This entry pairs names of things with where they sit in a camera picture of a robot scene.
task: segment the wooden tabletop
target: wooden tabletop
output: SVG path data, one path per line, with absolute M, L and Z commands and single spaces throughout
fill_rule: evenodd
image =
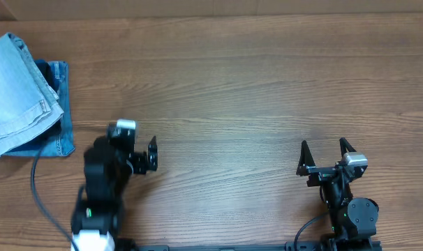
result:
M 84 150 L 118 118 L 157 135 L 159 168 L 126 189 L 140 245 L 280 244 L 325 211 L 295 176 L 346 137 L 369 159 L 355 197 L 380 206 L 386 250 L 423 250 L 423 13 L 0 22 L 35 59 L 70 67 L 77 150 L 40 160 L 36 186 L 67 230 Z M 0 159 L 0 250 L 67 250 L 31 197 L 31 159 Z M 303 240 L 330 232 L 329 220 Z

